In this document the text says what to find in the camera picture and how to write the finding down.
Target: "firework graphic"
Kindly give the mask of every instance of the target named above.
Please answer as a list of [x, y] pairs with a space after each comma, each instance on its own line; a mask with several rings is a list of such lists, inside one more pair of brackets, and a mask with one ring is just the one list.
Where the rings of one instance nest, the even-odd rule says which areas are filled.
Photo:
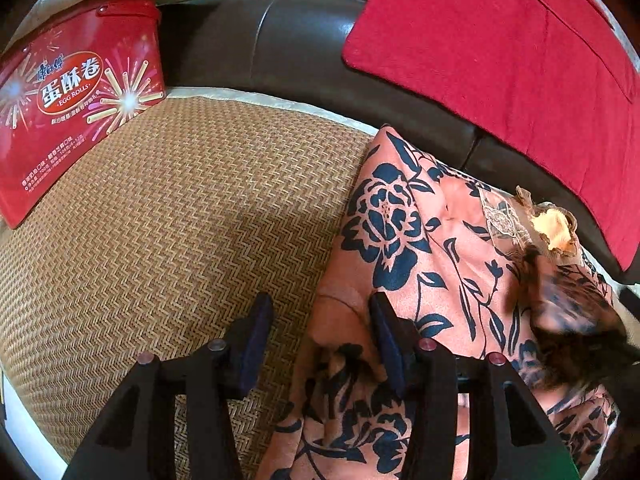
[[12, 130], [18, 127], [18, 120], [27, 127], [23, 112], [31, 104], [30, 96], [38, 93], [37, 84], [33, 82], [38, 64], [34, 62], [29, 65], [30, 60], [31, 54], [27, 54], [0, 88], [0, 121], [4, 121], [4, 126]]
[[[94, 124], [108, 119], [102, 127], [108, 123], [106, 133], [110, 134], [117, 127], [122, 126], [152, 105], [145, 103], [157, 101], [164, 97], [164, 92], [154, 92], [152, 88], [149, 88], [150, 77], [143, 80], [149, 65], [148, 61], [146, 59], [143, 60], [140, 63], [140, 68], [136, 70], [137, 65], [135, 63], [132, 70], [130, 70], [131, 77], [129, 76], [129, 70], [123, 70], [121, 81], [118, 81], [111, 66], [104, 70], [106, 81], [102, 80], [104, 84], [98, 94], [108, 95], [108, 97], [100, 98], [98, 106], [108, 106], [108, 108], [88, 114], [86, 116], [87, 124]], [[98, 129], [92, 140], [95, 140], [102, 127]]]

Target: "folded clothing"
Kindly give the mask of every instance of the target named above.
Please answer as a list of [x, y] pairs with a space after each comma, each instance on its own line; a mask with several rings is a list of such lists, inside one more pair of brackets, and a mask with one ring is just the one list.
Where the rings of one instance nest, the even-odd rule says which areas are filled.
[[[549, 386], [530, 323], [529, 264], [516, 238], [492, 241], [482, 195], [497, 193], [405, 142], [392, 128], [371, 143], [348, 202], [294, 365], [289, 403], [258, 470], [262, 479], [396, 478], [414, 407], [386, 382], [367, 303], [385, 291], [399, 317], [452, 352], [502, 352], [556, 425], [581, 473], [618, 411], [602, 386]], [[612, 290], [584, 264], [564, 277], [597, 296], [592, 330], [618, 328]], [[460, 396], [454, 478], [466, 475], [468, 397]]]
[[343, 57], [558, 178], [629, 267], [640, 240], [639, 77], [594, 0], [368, 0]]

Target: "red garment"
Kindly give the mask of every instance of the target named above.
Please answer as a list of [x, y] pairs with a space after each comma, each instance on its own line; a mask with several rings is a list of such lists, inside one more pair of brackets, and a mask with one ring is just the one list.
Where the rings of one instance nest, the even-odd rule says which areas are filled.
[[527, 155], [580, 197], [620, 266], [631, 264], [639, 77], [593, 0], [369, 0], [343, 57]]

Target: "pink floral fabric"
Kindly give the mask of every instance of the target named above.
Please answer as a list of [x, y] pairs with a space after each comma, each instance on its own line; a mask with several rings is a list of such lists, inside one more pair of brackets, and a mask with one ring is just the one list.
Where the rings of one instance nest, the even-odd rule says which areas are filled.
[[[529, 385], [584, 473], [617, 417], [602, 387], [545, 387], [530, 328], [529, 267], [487, 230], [484, 183], [405, 142], [373, 139], [319, 285], [294, 365], [289, 402], [259, 480], [395, 479], [415, 407], [390, 389], [372, 341], [367, 302], [383, 290], [399, 317], [455, 354], [502, 352]], [[605, 303], [611, 290], [588, 266], [564, 266]], [[466, 476], [468, 399], [459, 396], [453, 478]]]

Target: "brown leather sofa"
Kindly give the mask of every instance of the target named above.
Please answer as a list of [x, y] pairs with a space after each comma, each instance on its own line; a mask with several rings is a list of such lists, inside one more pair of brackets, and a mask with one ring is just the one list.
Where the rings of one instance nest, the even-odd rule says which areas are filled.
[[389, 123], [420, 149], [492, 186], [510, 192], [522, 186], [538, 202], [572, 211], [583, 245], [612, 277], [640, 281], [640, 251], [630, 269], [620, 269], [584, 204], [542, 168], [439, 104], [342, 62], [344, 40], [364, 2], [193, 0], [164, 6], [159, 37], [165, 80], [170, 86], [261, 92], [372, 126]]

